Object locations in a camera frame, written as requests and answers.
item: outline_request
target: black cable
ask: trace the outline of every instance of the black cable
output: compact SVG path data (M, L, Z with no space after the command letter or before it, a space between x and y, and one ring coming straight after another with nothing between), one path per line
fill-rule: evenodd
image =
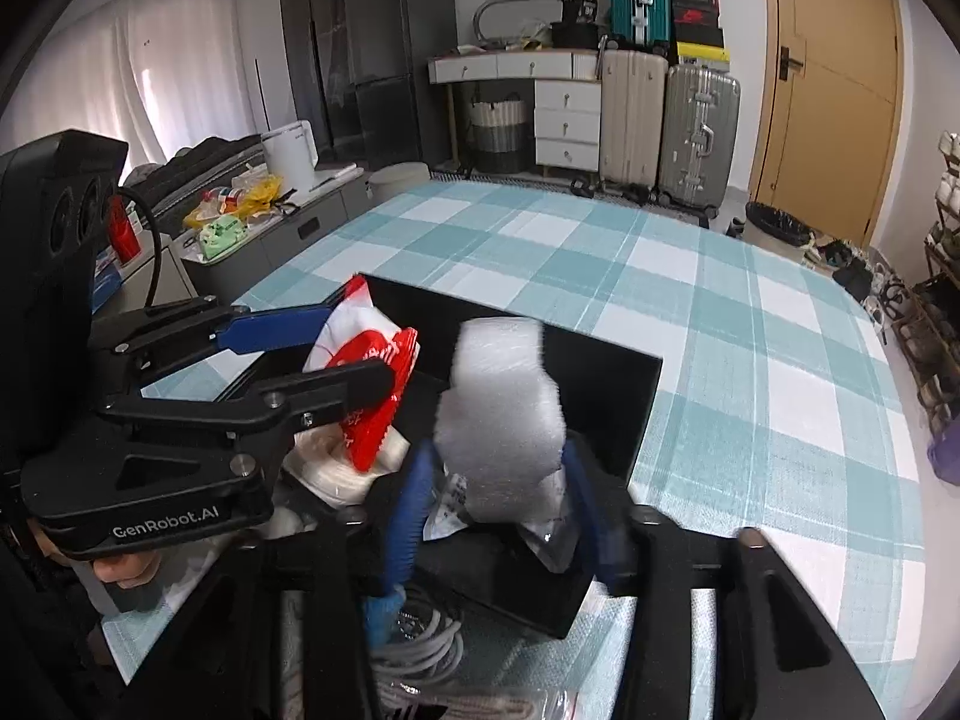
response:
M150 288L147 289L147 299L143 301L143 307L150 308L154 304L154 298L157 296L157 286L160 285L160 268L163 265L162 261L160 261L160 230L157 228L157 217L154 216L154 212L150 209L150 206L147 205L147 201L143 199L139 191L131 189L130 187L118 187L117 194L126 197L128 200L132 200L133 204L136 205L140 213L146 218L147 224L150 224L150 236L152 240L154 240L154 269L150 274Z

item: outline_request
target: red plastic bag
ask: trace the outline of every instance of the red plastic bag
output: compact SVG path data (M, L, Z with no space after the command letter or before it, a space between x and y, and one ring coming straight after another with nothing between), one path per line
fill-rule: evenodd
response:
M347 415L344 431L347 456L358 471L367 472L394 421L400 396L414 370L419 343L412 327L400 329L373 306L363 276L347 282L344 299L330 314L307 358L305 371L348 362L381 358L394 372L394 388L383 403Z

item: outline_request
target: plaid tablecloth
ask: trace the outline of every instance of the plaid tablecloth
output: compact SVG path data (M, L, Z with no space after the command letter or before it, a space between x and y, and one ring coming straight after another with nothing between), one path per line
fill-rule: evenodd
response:
M745 524L764 528L885 712L898 714L923 611L916 461L881 344L837 285L640 210L434 182L317 242L241 302L253 309L317 302L355 271L662 357L631 480L635 499L688 528L723 535ZM224 353L149 394L210 398L245 365ZM712 700L712 597L698 591L694 601L692 716L704 717ZM606 718L631 612L594 586L562 642L520 640L490 620L467 625L462 679L579 689L584 716Z

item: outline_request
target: gray cabinet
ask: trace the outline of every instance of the gray cabinet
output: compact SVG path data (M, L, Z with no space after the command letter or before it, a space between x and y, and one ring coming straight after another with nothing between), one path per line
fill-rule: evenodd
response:
M305 205L269 230L207 265L184 260L197 292L233 303L248 289L323 236L370 210L366 176L361 175Z

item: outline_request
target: coiled white cable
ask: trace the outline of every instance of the coiled white cable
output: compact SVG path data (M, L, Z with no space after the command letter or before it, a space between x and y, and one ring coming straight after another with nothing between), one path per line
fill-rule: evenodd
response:
M371 650L373 674L381 682L402 682L413 688L449 679L464 656L461 621L416 586L402 590L400 630L406 641Z

